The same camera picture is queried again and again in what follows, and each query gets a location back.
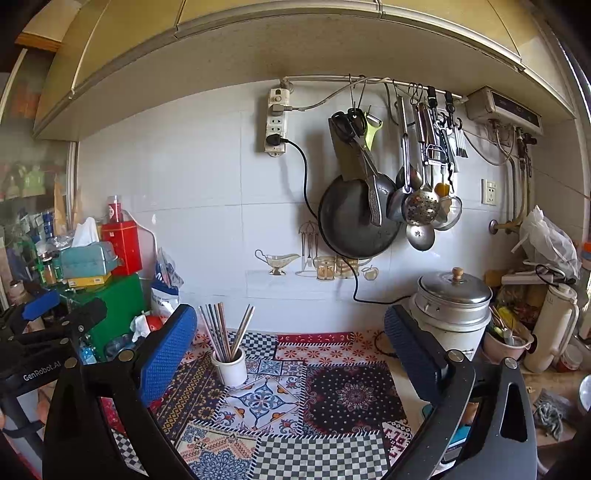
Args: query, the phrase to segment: red canister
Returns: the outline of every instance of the red canister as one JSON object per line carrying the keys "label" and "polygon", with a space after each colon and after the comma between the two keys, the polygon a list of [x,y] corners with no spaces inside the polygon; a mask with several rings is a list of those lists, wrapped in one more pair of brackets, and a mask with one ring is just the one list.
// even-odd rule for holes
{"label": "red canister", "polygon": [[113,275],[131,275],[142,269],[138,226],[134,221],[106,223],[101,230],[101,236],[104,242],[113,244],[115,254],[123,263],[112,271]]}
{"label": "red canister", "polygon": [[121,197],[113,195],[107,200],[107,210],[109,223],[123,222],[123,209],[121,207]]}

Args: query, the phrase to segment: glass cabinet door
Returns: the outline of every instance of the glass cabinet door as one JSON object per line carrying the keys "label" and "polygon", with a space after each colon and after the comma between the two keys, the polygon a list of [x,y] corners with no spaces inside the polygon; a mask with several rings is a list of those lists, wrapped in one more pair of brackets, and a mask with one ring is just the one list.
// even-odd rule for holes
{"label": "glass cabinet door", "polygon": [[58,216],[66,217],[62,205],[70,143],[33,138],[53,57],[50,52],[23,49],[0,100],[0,277],[6,292],[13,278],[35,277],[34,245],[56,234],[53,225],[47,225],[56,207]]}

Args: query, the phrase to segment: white tiled wall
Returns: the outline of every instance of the white tiled wall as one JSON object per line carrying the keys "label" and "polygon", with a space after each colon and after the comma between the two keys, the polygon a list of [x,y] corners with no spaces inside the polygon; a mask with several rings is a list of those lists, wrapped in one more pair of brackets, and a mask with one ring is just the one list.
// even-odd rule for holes
{"label": "white tiled wall", "polygon": [[[304,169],[299,153],[272,158],[262,153],[268,90],[261,82],[200,93],[161,105],[112,125],[80,143],[79,182],[88,215],[103,216],[106,197],[122,195],[124,208],[156,231],[159,246],[174,258],[185,280],[183,301],[197,305],[223,300],[230,326],[237,326],[248,303],[256,305],[254,330],[326,332],[379,326],[385,306],[352,301],[353,280],[319,282],[294,273],[300,260],[272,277],[254,257],[301,253],[298,227],[311,218],[302,197]],[[298,83],[295,106],[315,103],[339,84]],[[358,98],[360,88],[355,89]],[[362,106],[384,120],[373,151],[378,168],[394,176],[400,167],[397,128],[387,121],[383,86],[367,87]],[[288,137],[306,152],[309,198],[316,207],[339,174],[327,118],[350,107],[349,92],[308,111],[292,112]],[[462,108],[458,113],[465,118]],[[465,121],[466,128],[476,125]],[[478,148],[495,162],[499,153],[487,142]],[[389,250],[372,260],[376,281],[359,280],[359,298],[391,300],[412,293],[417,278],[430,271],[461,266],[482,276],[488,268],[513,261],[515,235],[492,236],[491,219],[504,221],[507,169],[484,162],[467,146],[458,158],[457,194],[464,212],[459,223],[438,232],[433,248],[413,250],[398,235]],[[418,149],[412,160],[416,162]],[[480,180],[497,183],[498,205],[480,202]],[[150,276],[151,237],[140,233],[142,256]],[[328,249],[320,241],[320,249]]]}

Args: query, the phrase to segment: pipe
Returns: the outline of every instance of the pipe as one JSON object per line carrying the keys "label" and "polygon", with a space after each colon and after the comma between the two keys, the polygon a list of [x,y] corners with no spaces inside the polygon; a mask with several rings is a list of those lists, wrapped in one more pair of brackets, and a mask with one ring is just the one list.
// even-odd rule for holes
{"label": "pipe", "polygon": [[517,180],[515,178],[515,161],[511,157],[511,153],[513,152],[513,145],[515,145],[515,130],[513,130],[513,144],[511,145],[511,151],[507,154],[504,148],[501,147],[501,139],[499,138],[499,129],[493,126],[495,130],[495,139],[496,139],[496,146],[498,149],[505,155],[509,163],[511,164],[511,175],[512,175],[512,186],[513,186],[513,217],[512,220],[515,220],[517,216]]}
{"label": "pipe", "polygon": [[[365,78],[362,76],[349,76],[349,75],[291,75],[291,76],[287,76],[287,77],[283,77],[281,79],[281,84],[282,85],[288,85],[289,82],[346,82],[346,83],[350,83],[350,82],[356,82],[356,81],[364,81],[366,80],[368,85],[372,85],[372,84],[377,84],[377,83],[391,83],[394,86],[397,87],[410,87],[410,86],[414,86],[416,85],[416,83],[412,83],[412,82],[399,82],[397,80],[391,80],[388,79],[386,81],[384,81],[383,79],[380,79],[378,77],[372,77],[372,78]],[[441,95],[445,95],[445,91],[444,90],[435,90],[437,93],[441,94]],[[460,103],[465,103],[468,101],[468,97],[463,96],[463,95],[458,95],[456,93],[452,93],[452,97],[454,97],[456,100],[459,100]]]}
{"label": "pipe", "polygon": [[492,230],[494,231],[494,233],[497,233],[499,230],[509,230],[509,231],[515,231],[517,227],[519,227],[522,222],[523,222],[523,218],[525,216],[525,194],[526,194],[526,177],[527,175],[523,174],[523,180],[521,182],[521,209],[519,210],[519,215],[517,216],[517,218],[515,218],[514,220],[510,221],[510,222],[505,222],[505,223],[500,223],[494,226],[491,226]]}

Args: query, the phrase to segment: patterned tablecloth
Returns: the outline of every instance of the patterned tablecloth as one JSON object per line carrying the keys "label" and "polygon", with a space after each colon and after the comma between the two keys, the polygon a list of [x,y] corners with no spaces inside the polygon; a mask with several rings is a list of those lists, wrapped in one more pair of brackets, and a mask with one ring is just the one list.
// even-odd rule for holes
{"label": "patterned tablecloth", "polygon": [[[198,330],[151,408],[201,480],[379,479],[412,434],[377,334],[249,333],[248,379],[227,388]],[[127,465],[145,474],[120,424],[111,426]]]}

